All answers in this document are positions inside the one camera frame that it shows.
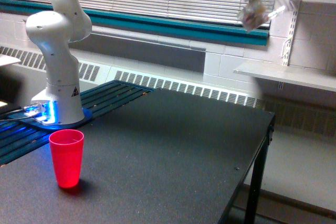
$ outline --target black tabletop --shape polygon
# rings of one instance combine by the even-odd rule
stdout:
[[[1,223],[217,223],[273,117],[155,90],[80,128],[77,188],[58,188],[49,145],[2,167]]]

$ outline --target warning label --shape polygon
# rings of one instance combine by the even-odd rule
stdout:
[[[71,97],[75,97],[75,96],[77,96],[77,95],[79,95],[79,92],[78,92],[78,89],[77,89],[77,87],[75,87],[75,89],[74,89],[74,91],[73,91],[73,93],[72,93],[72,96],[71,96]]]

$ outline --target red plastic cup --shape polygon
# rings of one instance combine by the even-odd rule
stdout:
[[[83,156],[84,134],[77,130],[60,130],[49,137],[52,163],[59,187],[78,184]]]

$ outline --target black cable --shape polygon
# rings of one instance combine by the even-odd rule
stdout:
[[[18,110],[9,111],[9,112],[7,112],[7,113],[3,113],[3,114],[1,114],[1,115],[0,115],[0,118],[3,118],[3,117],[5,117],[5,116],[7,116],[7,115],[11,115],[11,114],[14,114],[14,113],[17,113],[17,112],[23,112],[23,111],[24,111],[23,109],[18,109]]]
[[[35,116],[25,116],[24,118],[14,118],[14,119],[1,119],[0,122],[12,122],[12,121],[19,121],[23,119],[34,118]]]

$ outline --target shelf bracket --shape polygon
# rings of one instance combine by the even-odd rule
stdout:
[[[297,23],[299,9],[300,9],[300,1],[290,1],[290,4],[293,6],[293,13],[292,13],[292,19],[290,22],[288,37],[282,46],[281,58],[282,58],[283,66],[289,65],[289,58],[290,58],[290,54],[292,51],[294,33],[295,33],[296,23]],[[278,88],[283,89],[283,87],[284,87],[283,83],[279,83]]]

